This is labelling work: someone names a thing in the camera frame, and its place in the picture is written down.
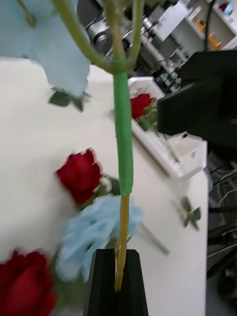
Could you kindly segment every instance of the orange object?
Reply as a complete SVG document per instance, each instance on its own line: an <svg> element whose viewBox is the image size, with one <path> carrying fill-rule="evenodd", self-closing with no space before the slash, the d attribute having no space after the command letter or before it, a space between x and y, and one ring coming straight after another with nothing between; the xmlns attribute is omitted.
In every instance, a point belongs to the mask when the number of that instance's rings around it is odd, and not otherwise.
<svg viewBox="0 0 237 316"><path fill-rule="evenodd" d="M202 22L201 22L201 19L197 20L196 21L196 26L197 28L200 30L200 31L203 31L206 27L206 25L203 25Z"/></svg>
<svg viewBox="0 0 237 316"><path fill-rule="evenodd" d="M217 41L214 39L214 33L211 33L211 34L208 36L208 42L209 42L210 44L212 44L215 49L220 49L220 48L221 48L221 41L220 41L220 42L217 42Z"/></svg>

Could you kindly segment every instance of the yellow stem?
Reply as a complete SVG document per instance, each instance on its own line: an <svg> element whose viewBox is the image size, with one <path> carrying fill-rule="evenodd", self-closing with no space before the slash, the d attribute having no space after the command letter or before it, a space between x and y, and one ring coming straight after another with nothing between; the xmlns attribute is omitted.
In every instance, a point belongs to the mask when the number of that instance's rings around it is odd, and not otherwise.
<svg viewBox="0 0 237 316"><path fill-rule="evenodd" d="M123 277L123 268L126 261L127 231L129 223L129 194L121 196L120 205L120 236L118 241L118 261L115 280L115 292L120 291Z"/></svg>

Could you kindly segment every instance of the black device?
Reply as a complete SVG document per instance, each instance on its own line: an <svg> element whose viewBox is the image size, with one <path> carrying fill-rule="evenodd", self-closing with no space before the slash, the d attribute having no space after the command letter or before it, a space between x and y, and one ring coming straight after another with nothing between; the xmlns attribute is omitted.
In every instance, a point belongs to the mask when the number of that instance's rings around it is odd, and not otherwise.
<svg viewBox="0 0 237 316"><path fill-rule="evenodd" d="M237 154L237 51L198 52L179 71L181 89L158 101L158 131L183 131Z"/></svg>
<svg viewBox="0 0 237 316"><path fill-rule="evenodd" d="M115 293L115 250L93 254L83 316L148 316L140 257L127 250L121 290Z"/></svg>

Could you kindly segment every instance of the green tape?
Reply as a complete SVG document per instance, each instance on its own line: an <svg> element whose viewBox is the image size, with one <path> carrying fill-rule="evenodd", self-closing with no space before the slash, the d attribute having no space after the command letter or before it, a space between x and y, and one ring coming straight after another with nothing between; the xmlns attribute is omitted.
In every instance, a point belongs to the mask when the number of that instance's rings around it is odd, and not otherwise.
<svg viewBox="0 0 237 316"><path fill-rule="evenodd" d="M124 57L113 57L113 60L124 61ZM127 80L127 73L114 75L118 173L122 195L131 193L133 185L131 104Z"/></svg>

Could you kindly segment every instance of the red rose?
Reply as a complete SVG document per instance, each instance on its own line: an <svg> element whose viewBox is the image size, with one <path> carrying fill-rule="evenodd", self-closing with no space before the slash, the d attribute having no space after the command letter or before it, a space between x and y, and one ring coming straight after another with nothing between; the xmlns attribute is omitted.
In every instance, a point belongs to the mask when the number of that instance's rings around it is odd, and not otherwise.
<svg viewBox="0 0 237 316"><path fill-rule="evenodd" d="M91 198L93 190L100 183L100 166L95 162L91 149L84 154L70 155L56 173L78 204Z"/></svg>
<svg viewBox="0 0 237 316"><path fill-rule="evenodd" d="M56 303L51 290L47 259L39 252L14 251L0 264L1 316L49 316Z"/></svg>
<svg viewBox="0 0 237 316"><path fill-rule="evenodd" d="M149 94L140 94L136 98L131 99L132 118L138 119L144 115L144 109L152 102Z"/></svg>

